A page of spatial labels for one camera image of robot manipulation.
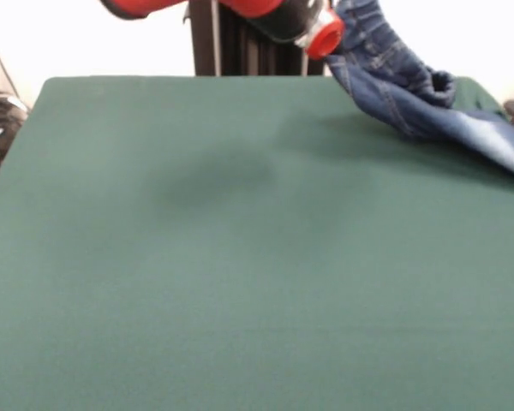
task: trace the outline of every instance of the jeans seam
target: jeans seam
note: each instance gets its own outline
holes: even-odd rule
[[[402,132],[406,134],[408,137],[413,137],[414,134],[411,128],[409,127],[408,123],[405,122],[403,116],[400,114],[400,111],[397,109],[396,102],[393,100],[388,89],[388,85],[386,85],[384,81],[379,81],[379,90],[385,98],[386,105],[388,106],[391,115],[394,117],[394,120],[399,124],[399,127],[402,129]]]
[[[369,36],[369,34],[365,30],[365,28],[363,28],[363,26],[361,24],[361,17],[353,9],[350,11],[350,16],[355,23],[355,29],[358,31],[358,35],[362,36],[362,40],[364,42],[364,48],[366,48],[366,45],[368,45],[369,48],[371,49],[371,51],[377,56],[377,57],[374,57],[373,59],[371,59],[371,62],[370,62],[372,67],[374,69],[377,69],[374,67],[374,60],[375,60],[375,58],[381,57],[382,54],[384,54],[384,53],[379,53],[379,47],[377,47],[377,45],[375,44],[375,42],[373,41],[371,36]],[[385,67],[385,70],[389,75],[394,75],[394,72],[392,71],[391,66],[389,64],[386,64],[386,66],[383,65],[383,67]]]

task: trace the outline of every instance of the denim fabric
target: denim fabric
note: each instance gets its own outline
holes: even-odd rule
[[[455,78],[405,45],[378,0],[341,0],[336,11],[346,31],[326,63],[363,112],[409,140],[455,140],[514,172],[514,126],[498,113],[453,110]]]

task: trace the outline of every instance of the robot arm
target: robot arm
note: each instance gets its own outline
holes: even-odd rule
[[[125,20],[144,19],[184,0],[101,0]],[[344,24],[327,0],[219,0],[277,43],[294,43],[308,57],[329,55],[341,41]]]

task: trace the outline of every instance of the green cloth surface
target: green cloth surface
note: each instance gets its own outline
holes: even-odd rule
[[[10,410],[514,411],[514,177],[333,79],[50,80],[0,173]]]

